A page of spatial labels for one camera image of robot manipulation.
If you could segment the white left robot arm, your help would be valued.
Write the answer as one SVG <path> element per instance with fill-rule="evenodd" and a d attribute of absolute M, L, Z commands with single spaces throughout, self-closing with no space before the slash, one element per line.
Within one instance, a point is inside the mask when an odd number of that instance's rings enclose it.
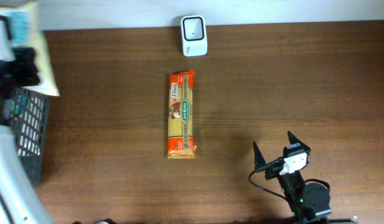
<path fill-rule="evenodd" d="M 14 92 L 40 82 L 32 47 L 13 47 L 9 19 L 0 15 L 0 206 L 9 223 L 53 223 L 17 154 L 9 112 Z"/>

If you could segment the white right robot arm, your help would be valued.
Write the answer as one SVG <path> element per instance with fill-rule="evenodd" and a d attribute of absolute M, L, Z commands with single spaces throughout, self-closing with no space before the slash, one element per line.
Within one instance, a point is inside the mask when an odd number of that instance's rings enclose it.
<path fill-rule="evenodd" d="M 283 155 L 274 161 L 266 162 L 257 143 L 253 143 L 255 168 L 248 176 L 249 183 L 266 193 L 287 202 L 293 217 L 291 223 L 328 223 L 330 209 L 330 185 L 319 179 L 303 179 L 300 170 L 309 164 L 311 148 L 295 135 L 287 132 L 289 145 L 283 148 Z M 266 189 L 252 181 L 260 172 L 265 179 L 277 179 L 282 194 Z"/>

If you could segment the orange spaghetti packet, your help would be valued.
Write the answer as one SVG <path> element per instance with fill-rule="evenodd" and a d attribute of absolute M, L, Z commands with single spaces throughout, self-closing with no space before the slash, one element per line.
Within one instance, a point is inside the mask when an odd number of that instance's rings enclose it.
<path fill-rule="evenodd" d="M 167 157 L 193 159 L 197 146 L 194 143 L 194 71 L 169 76 L 167 114 Z"/>

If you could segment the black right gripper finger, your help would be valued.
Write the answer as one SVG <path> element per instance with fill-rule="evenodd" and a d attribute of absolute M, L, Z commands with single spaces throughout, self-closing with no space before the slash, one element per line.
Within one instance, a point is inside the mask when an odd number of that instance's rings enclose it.
<path fill-rule="evenodd" d="M 255 141 L 253 141 L 253 152 L 255 158 L 255 170 L 259 170 L 266 165 L 266 161 Z"/>
<path fill-rule="evenodd" d="M 289 139 L 289 145 L 286 146 L 286 149 L 291 151 L 300 151 L 303 150 L 305 152 L 310 152 L 311 148 L 303 143 L 300 139 L 298 139 L 291 131 L 287 132 L 288 139 Z"/>

